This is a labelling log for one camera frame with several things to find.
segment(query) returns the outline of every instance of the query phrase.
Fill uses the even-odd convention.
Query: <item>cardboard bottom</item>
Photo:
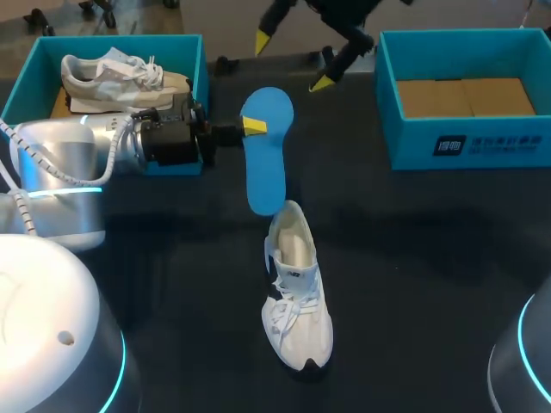
[[[398,81],[406,118],[534,116],[518,78]]]
[[[67,94],[64,88],[60,88],[58,97],[50,113],[50,119],[68,118],[70,116],[73,116],[73,114],[67,107]]]

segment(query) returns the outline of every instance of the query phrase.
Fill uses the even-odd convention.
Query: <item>blue led light ring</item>
[[[82,193],[92,193],[92,192],[102,192],[101,188],[95,187],[75,187],[75,188],[58,188],[58,189],[46,189],[44,191],[33,191],[29,192],[29,198],[40,198],[42,196],[54,196],[54,195],[63,195],[63,194],[82,194]]]
[[[119,391],[119,387],[121,387],[122,382],[122,376],[124,374],[124,369],[127,364],[127,346],[124,343],[124,336],[121,332],[121,339],[122,339],[122,363],[121,363],[121,370],[119,371],[119,378],[117,379],[117,382],[115,384],[115,387],[113,388],[113,391],[111,392],[111,396],[109,396],[107,402],[105,402],[105,405],[103,405],[102,409],[99,411],[99,413],[105,413],[109,406],[113,403],[113,400],[115,400],[115,396],[117,392]]]
[[[532,367],[530,366],[530,363],[528,363],[528,357],[526,356],[526,351],[524,350],[524,344],[523,344],[523,318],[524,313],[526,312],[526,309],[528,308],[528,305],[530,304],[530,301],[534,298],[534,295],[530,297],[528,302],[524,305],[523,311],[520,313],[520,318],[518,319],[518,347],[520,348],[520,356],[523,359],[524,366],[526,367],[526,371],[528,372],[528,375],[534,382],[534,384],[537,387],[537,390],[540,391],[540,393],[545,397],[545,399],[548,401],[548,403],[551,404],[551,396],[549,396],[549,393],[545,390],[542,383],[538,378],[536,377],[536,374],[534,373],[534,370],[532,370]]]

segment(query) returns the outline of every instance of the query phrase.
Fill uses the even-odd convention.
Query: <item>box label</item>
[[[542,143],[540,135],[495,136],[474,138],[468,149],[469,155],[527,155],[535,153]]]
[[[436,142],[433,157],[456,157],[461,154],[465,145],[465,135],[441,136]]]

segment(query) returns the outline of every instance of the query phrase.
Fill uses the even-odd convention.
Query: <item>shoe sole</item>
[[[157,110],[166,110],[172,108],[172,103],[156,108]],[[146,108],[132,108],[118,102],[94,101],[91,99],[71,98],[71,113],[73,114],[106,114],[109,112],[128,112],[135,113]]]
[[[306,360],[306,363],[301,370],[296,370],[294,367],[291,367],[289,364],[287,364],[287,362],[280,356],[274,343],[269,339],[263,313],[261,314],[261,319],[263,321],[263,328],[264,328],[264,333],[266,335],[266,339],[268,340],[269,345],[274,350],[274,353],[277,356],[277,360],[281,362],[285,370],[288,371],[289,375],[291,375],[294,379],[297,379],[299,381],[304,381],[304,382],[317,382],[322,380],[322,378],[324,378],[324,376],[327,374],[327,371],[329,370],[331,360],[333,359],[332,355],[333,355],[334,343],[331,345],[331,353],[329,355],[329,360],[327,360],[327,362],[323,366],[320,367],[315,363],[314,360],[308,359]]]

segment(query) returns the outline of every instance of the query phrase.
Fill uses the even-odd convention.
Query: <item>shoelace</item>
[[[295,300],[293,293],[285,288],[283,279],[278,276],[273,283],[277,291],[282,294],[271,312],[271,321],[275,327],[275,333],[279,334],[277,344],[282,345],[283,337],[291,330],[297,318],[301,314],[312,314],[319,308],[318,276],[314,278],[310,290],[301,299]]]
[[[144,79],[144,85],[147,88],[153,89],[160,87],[163,82],[163,68],[155,65],[155,56],[149,58],[149,63],[137,56],[128,58],[127,61],[133,66],[133,75],[124,76],[125,80]]]

